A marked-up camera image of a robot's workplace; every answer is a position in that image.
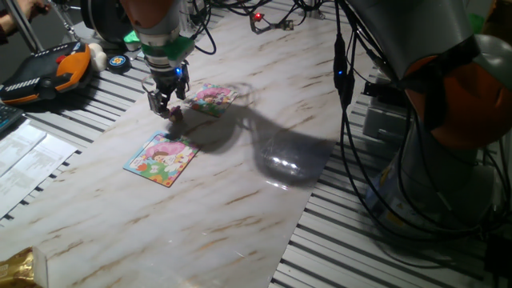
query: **wire bundle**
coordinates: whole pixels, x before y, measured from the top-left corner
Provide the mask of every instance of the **wire bundle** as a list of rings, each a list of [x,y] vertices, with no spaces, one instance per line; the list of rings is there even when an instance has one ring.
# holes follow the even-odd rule
[[[265,4],[272,2],[272,0],[259,0],[255,4],[250,4],[251,2],[252,2],[251,0],[240,0],[240,1],[236,1],[236,2],[224,2],[222,0],[205,0],[206,16],[201,17],[201,11],[198,8],[198,4],[197,4],[196,0],[192,0],[192,5],[194,6],[194,10],[197,13],[197,15],[199,15],[199,17],[201,19],[200,20],[201,25],[200,25],[200,28],[196,31],[196,33],[194,35],[192,35],[191,39],[195,40],[200,35],[200,33],[205,31],[206,35],[210,39],[210,42],[213,46],[213,51],[211,51],[211,52],[205,51],[198,46],[196,46],[195,48],[197,50],[203,52],[204,54],[208,54],[208,55],[213,55],[217,52],[217,46],[215,45],[215,40],[212,37],[212,35],[208,29],[208,24],[210,23],[210,19],[211,19],[212,8],[227,9],[230,12],[235,13],[240,16],[253,17],[254,12],[256,12],[256,10],[258,8],[264,6]],[[300,23],[297,24],[297,26],[299,26],[304,22],[304,20],[306,20],[306,16],[307,16],[308,12],[319,10],[320,7],[327,2],[332,2],[332,0],[321,0],[319,2],[316,2],[312,6],[307,5],[304,2],[304,0],[294,0],[294,4],[290,8],[290,11],[283,17],[283,19],[281,21],[279,21],[278,24],[284,23],[284,21],[287,20],[288,17],[293,12],[300,9],[303,11],[304,15],[302,16],[302,20],[300,21]]]
[[[366,53],[370,56],[370,58],[372,58],[372,60],[374,60],[374,62],[380,62],[380,63],[383,63],[384,65],[387,65],[387,60],[386,60],[386,57],[385,57],[384,53],[380,50],[380,48],[378,47],[377,43],[373,40],[373,38],[368,33],[368,31],[366,30],[364,25],[361,23],[359,18],[356,16],[356,14],[346,4],[345,0],[335,0],[335,2],[336,2],[336,18],[337,18],[337,24],[338,24],[338,34],[341,34],[340,16],[339,16],[339,11],[338,11],[339,7],[341,7],[343,9],[343,11],[345,12],[345,14],[346,14],[346,16],[347,16],[347,18],[349,20],[349,24],[351,25],[352,30],[353,30],[352,35],[350,37],[349,49],[347,49],[347,51],[346,51],[346,56],[348,56],[350,48],[352,49],[351,60],[349,61],[348,58],[346,59],[347,63],[349,64],[349,68],[350,68],[349,72],[348,72],[348,75],[352,75],[352,77],[353,77],[354,72],[357,73],[357,71],[355,71],[355,69],[354,69],[354,60],[355,60],[356,44],[358,42],[361,43],[362,47],[366,50]],[[377,56],[377,54],[375,54],[375,52],[373,52],[368,47],[368,45],[365,43],[365,41],[368,42],[368,45],[371,46],[377,52],[378,56]],[[351,93],[352,94],[353,90],[351,90],[351,91],[343,91],[343,92],[345,94],[347,94],[347,93]],[[351,95],[344,95],[344,93],[340,94],[341,98],[351,97]],[[341,132],[341,139],[340,139],[340,147],[341,147],[341,151],[342,151],[342,160],[343,160],[343,164],[344,164],[347,176],[348,176],[348,178],[350,180],[350,184],[352,185],[355,194],[357,195],[359,201],[361,202],[361,204],[365,208],[365,210],[368,213],[368,215],[374,220],[374,222],[376,222],[378,225],[380,225],[380,227],[383,228],[386,232],[388,232],[388,233],[390,233],[390,234],[392,234],[394,236],[397,236],[399,238],[403,238],[403,239],[414,241],[414,242],[446,242],[446,241],[453,241],[453,240],[457,240],[457,239],[468,238],[468,237],[475,236],[475,235],[483,235],[485,233],[491,232],[491,231],[496,230],[499,227],[501,227],[504,222],[507,222],[508,216],[510,216],[510,212],[508,211],[508,209],[510,207],[510,194],[511,194],[512,191],[510,189],[510,180],[508,179],[507,171],[506,171],[506,176],[505,177],[502,176],[502,172],[499,169],[498,164],[492,158],[492,156],[490,155],[488,150],[486,150],[486,156],[491,159],[492,163],[494,164],[495,168],[497,169],[499,177],[500,177],[500,179],[501,179],[501,181],[503,183],[504,189],[505,189],[505,197],[504,197],[504,199],[505,199],[505,202],[506,202],[506,210],[507,210],[507,212],[505,212],[498,219],[494,220],[493,222],[487,223],[485,226],[484,225],[478,225],[476,227],[472,227],[472,228],[468,228],[468,229],[462,229],[462,230],[448,229],[447,227],[444,227],[441,223],[438,223],[435,220],[433,220],[433,219],[429,218],[428,216],[426,216],[423,212],[421,212],[421,210],[419,208],[416,207],[416,205],[413,203],[413,201],[409,198],[408,193],[406,192],[405,187],[403,185],[403,179],[402,179],[403,152],[404,152],[404,149],[405,149],[407,136],[409,135],[409,132],[410,132],[410,122],[411,122],[411,114],[412,114],[412,109],[410,107],[410,104],[409,104],[408,100],[407,100],[407,103],[408,103],[408,107],[407,107],[407,116],[406,116],[406,132],[405,132],[405,135],[403,137],[403,141],[402,141],[400,150],[398,152],[398,159],[397,159],[398,187],[400,189],[400,192],[401,192],[402,196],[404,197],[406,202],[409,204],[409,206],[414,210],[414,212],[417,213],[418,215],[422,216],[422,218],[424,218],[427,222],[432,224],[434,228],[433,229],[427,229],[425,227],[418,226],[418,225],[412,223],[411,221],[405,219],[399,213],[397,213],[395,210],[393,210],[390,207],[390,205],[386,202],[384,197],[380,195],[380,193],[378,192],[378,190],[376,189],[376,187],[372,183],[370,177],[368,176],[368,174],[367,174],[367,172],[366,172],[366,170],[365,170],[365,168],[364,168],[364,166],[363,166],[363,164],[362,164],[362,162],[361,162],[361,160],[360,160],[360,158],[358,156],[358,152],[356,150],[356,147],[355,147],[355,144],[354,144],[354,140],[352,138],[352,133],[350,131],[350,124],[349,124],[349,120],[348,120],[347,106],[342,105],[343,115],[342,115],[342,132]],[[420,143],[420,151],[422,153],[422,159],[421,159],[422,164],[425,167],[427,177],[428,177],[429,181],[431,182],[432,187],[434,188],[434,190],[436,190],[436,193],[439,193],[440,192],[439,188],[437,188],[436,183],[434,182],[434,180],[433,180],[433,178],[431,176],[431,173],[429,171],[429,168],[428,168],[428,166],[426,164],[426,156],[425,156],[425,151],[423,149],[424,147],[422,146],[422,139],[421,139],[421,133],[420,133],[421,127],[420,127],[420,122],[419,122],[419,119],[418,119],[417,115],[415,115],[414,122],[415,122],[416,128],[418,129],[418,141]],[[350,172],[350,168],[349,168],[348,163],[346,161],[345,147],[344,147],[345,134],[348,137],[348,140],[349,140],[349,143],[350,143],[350,148],[352,150],[352,153],[354,154],[354,157],[356,159],[358,167],[359,167],[359,169],[361,170],[361,172],[362,172],[362,174],[364,176],[364,179],[366,180],[368,186],[371,188],[372,192],[378,198],[380,203],[383,204],[384,207],[389,212],[391,212],[393,216],[395,216],[397,219],[399,219],[403,223],[407,224],[408,226],[410,226],[410,227],[412,227],[412,228],[414,228],[414,229],[416,229],[418,231],[421,231],[421,232],[427,233],[429,235],[432,235],[432,236],[434,236],[433,238],[432,237],[416,238],[416,237],[410,237],[410,236],[407,236],[407,235],[399,234],[399,233],[393,231],[392,229],[390,229],[384,223],[382,223],[381,220],[376,215],[374,215],[374,213],[371,211],[371,209],[366,204],[366,201],[364,200],[364,196],[358,191],[358,188],[355,185],[354,178],[352,177],[352,174]],[[506,165],[506,161],[505,161],[504,158],[502,158],[502,165],[503,165],[504,169],[506,170],[507,165]]]

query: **gold foil wrapper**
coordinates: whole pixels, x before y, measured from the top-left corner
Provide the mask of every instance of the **gold foil wrapper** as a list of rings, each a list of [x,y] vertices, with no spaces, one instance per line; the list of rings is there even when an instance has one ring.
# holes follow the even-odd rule
[[[46,257],[30,247],[0,262],[0,288],[47,288]]]

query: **orange device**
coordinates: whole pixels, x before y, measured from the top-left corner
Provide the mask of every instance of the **orange device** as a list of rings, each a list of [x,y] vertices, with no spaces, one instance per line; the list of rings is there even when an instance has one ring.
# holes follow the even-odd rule
[[[70,42],[29,56],[0,86],[0,100],[16,106],[53,99],[57,93],[84,87],[90,77],[87,44]]]

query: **marble table surface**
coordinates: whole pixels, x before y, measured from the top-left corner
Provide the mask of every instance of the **marble table surface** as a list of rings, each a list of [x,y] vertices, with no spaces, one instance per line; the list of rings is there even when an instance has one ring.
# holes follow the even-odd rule
[[[217,54],[189,57],[191,92],[234,87],[226,114],[185,110],[171,125],[141,98],[2,230],[0,259],[38,246],[52,288],[268,286],[339,139],[335,24],[257,36],[231,14],[212,33]],[[122,169],[157,130],[202,145],[171,188]]]

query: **cartoon card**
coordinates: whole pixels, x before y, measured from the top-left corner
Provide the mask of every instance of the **cartoon card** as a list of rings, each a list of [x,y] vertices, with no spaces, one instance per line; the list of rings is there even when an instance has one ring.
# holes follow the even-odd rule
[[[165,132],[155,133],[124,169],[170,187],[199,148],[185,138],[169,140]]]
[[[236,97],[237,93],[231,89],[205,84],[199,92],[187,99],[187,102],[192,109],[218,118],[226,112]]]

